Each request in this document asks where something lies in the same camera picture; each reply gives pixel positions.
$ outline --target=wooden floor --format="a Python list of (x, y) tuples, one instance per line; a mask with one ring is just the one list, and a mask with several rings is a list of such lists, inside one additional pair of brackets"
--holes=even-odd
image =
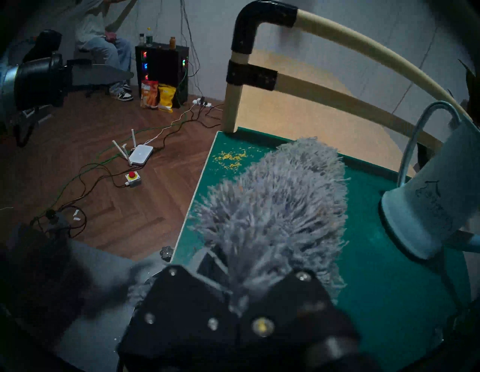
[[(70, 94), (64, 107), (54, 109), (53, 118), (45, 121), (34, 131), (30, 142), (18, 148), (12, 139), (0, 144), (2, 169), (0, 208), (0, 242), (5, 242), (8, 233), (18, 222), (28, 223), (52, 205), (62, 187), (77, 176), (81, 166), (104, 161), (118, 152), (110, 149), (98, 160), (96, 154), (111, 146), (115, 139), (120, 146), (130, 135), (130, 129), (140, 130), (168, 126), (178, 119), (182, 111), (172, 114), (139, 107), (139, 100), (119, 102), (103, 94), (85, 98), (83, 93)], [(219, 124), (218, 120), (200, 120), (207, 126)], [(212, 111), (211, 116), (220, 117), (221, 112)], [(92, 247), (134, 260), (142, 259), (160, 250), (174, 246), (190, 205), (190, 200), (200, 178), (204, 162), (219, 127), (207, 129), (193, 121), (166, 139), (166, 134), (178, 127), (165, 130), (151, 143), (156, 152), (139, 170), (142, 184), (135, 188), (116, 188), (111, 178), (101, 180), (94, 190), (76, 205), (84, 210), (88, 223), (76, 239)], [(160, 129), (136, 135), (137, 144), (160, 133)], [(132, 148), (132, 141), (126, 141)], [(116, 158), (107, 164), (112, 173), (127, 170), (128, 164)], [(82, 180), (89, 190), (105, 170), (94, 169)], [(117, 185), (125, 183), (123, 174), (114, 177)], [(58, 208), (82, 194), (84, 187), (75, 179), (67, 186), (55, 204)], [(63, 213), (73, 225), (74, 209)]]

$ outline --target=beige pipe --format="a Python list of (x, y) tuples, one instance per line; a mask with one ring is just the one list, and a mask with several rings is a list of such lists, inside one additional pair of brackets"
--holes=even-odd
[[(305, 80), (279, 73), (277, 75), (275, 90), (373, 121), (374, 123), (403, 134), (408, 138), (410, 138), (413, 133), (414, 126), (412, 124), (388, 111), (370, 105), (355, 97)], [(418, 142), (435, 152), (442, 147), (442, 143), (427, 132), (420, 132)]]
[[(230, 60), (236, 63), (248, 64), (249, 58), (250, 54), (232, 52)], [(235, 131), (235, 122), (237, 121), (242, 88), (242, 85), (227, 84), (222, 112), (222, 126), (220, 127), (222, 132), (233, 133)]]
[(294, 27), (313, 35), (323, 37), (344, 47), (361, 53), (382, 65), (406, 77), (435, 99), (451, 103), (460, 114), (468, 114), (463, 108), (431, 77), (418, 67), (399, 56), (382, 44), (336, 22), (301, 9), (297, 12)]

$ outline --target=white router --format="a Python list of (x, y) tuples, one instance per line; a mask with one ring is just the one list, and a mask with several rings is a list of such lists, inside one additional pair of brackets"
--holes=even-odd
[(143, 165), (147, 161), (148, 157), (153, 151), (153, 146), (148, 146), (146, 144), (140, 144), (137, 146), (137, 142), (135, 141), (135, 132), (132, 129), (132, 139), (133, 139), (133, 152), (130, 156), (128, 156), (127, 151), (123, 151), (120, 146), (113, 140), (113, 144), (117, 147), (123, 157), (128, 161), (128, 164), (131, 166), (132, 164), (136, 165)]

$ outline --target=yellow crumbs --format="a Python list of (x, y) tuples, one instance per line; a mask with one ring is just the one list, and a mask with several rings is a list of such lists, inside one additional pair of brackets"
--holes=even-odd
[(247, 157), (247, 153), (244, 150), (243, 153), (233, 154), (232, 152), (226, 153), (222, 151), (219, 156), (214, 156), (214, 160), (225, 169), (234, 169), (240, 166), (240, 161)]

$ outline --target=bottle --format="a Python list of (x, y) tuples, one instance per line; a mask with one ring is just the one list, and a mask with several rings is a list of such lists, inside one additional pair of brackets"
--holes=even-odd
[(147, 46), (151, 47), (153, 44), (153, 34), (150, 27), (147, 28)]

